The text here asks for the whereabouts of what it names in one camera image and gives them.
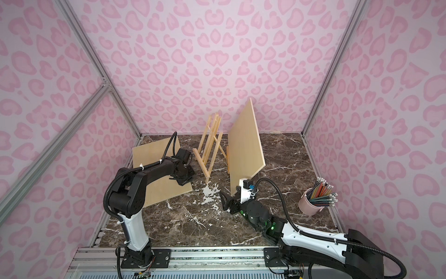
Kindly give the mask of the light plywood board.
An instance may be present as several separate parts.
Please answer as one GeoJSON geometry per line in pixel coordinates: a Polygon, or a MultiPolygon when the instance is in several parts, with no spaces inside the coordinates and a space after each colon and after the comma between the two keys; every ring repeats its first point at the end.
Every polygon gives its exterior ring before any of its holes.
{"type": "MultiPolygon", "coordinates": [[[[162,158],[169,140],[169,138],[165,138],[133,148],[133,167],[158,162],[162,158]]],[[[160,167],[160,165],[156,166],[149,171],[143,208],[192,191],[190,182],[180,186],[176,180],[170,179],[169,174],[161,177],[167,172],[161,171],[160,167]]]]}

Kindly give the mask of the small wooden easel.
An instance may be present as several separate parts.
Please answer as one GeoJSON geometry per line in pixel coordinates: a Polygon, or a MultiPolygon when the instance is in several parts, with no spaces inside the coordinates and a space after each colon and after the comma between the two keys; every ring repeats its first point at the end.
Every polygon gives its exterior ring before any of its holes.
{"type": "Polygon", "coordinates": [[[209,116],[199,146],[193,149],[193,154],[204,174],[206,184],[210,181],[218,152],[221,152],[225,159],[227,158],[226,152],[221,146],[223,132],[218,133],[221,121],[222,117],[217,113],[209,116]]]}

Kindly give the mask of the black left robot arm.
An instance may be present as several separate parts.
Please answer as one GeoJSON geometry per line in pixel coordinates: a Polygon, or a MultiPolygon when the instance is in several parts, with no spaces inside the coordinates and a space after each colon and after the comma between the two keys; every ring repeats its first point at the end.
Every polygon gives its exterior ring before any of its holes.
{"type": "Polygon", "coordinates": [[[117,254],[125,249],[124,258],[136,266],[146,267],[154,258],[151,241],[144,228],[142,208],[149,184],[164,177],[179,186],[190,182],[195,174],[190,166],[191,153],[183,148],[173,156],[134,169],[121,168],[109,184],[103,197],[105,212],[120,223],[125,242],[118,246],[117,254]]]}

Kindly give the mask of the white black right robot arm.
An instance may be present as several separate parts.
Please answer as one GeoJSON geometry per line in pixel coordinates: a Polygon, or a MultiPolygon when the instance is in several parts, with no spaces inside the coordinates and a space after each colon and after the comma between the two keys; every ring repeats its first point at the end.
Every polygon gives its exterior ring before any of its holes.
{"type": "Polygon", "coordinates": [[[377,253],[378,247],[357,230],[342,234],[291,226],[254,199],[240,203],[238,196],[224,192],[220,192],[220,198],[224,210],[240,214],[255,231],[278,247],[276,257],[267,260],[267,265],[313,264],[339,270],[353,279],[384,277],[383,256],[377,253]]]}

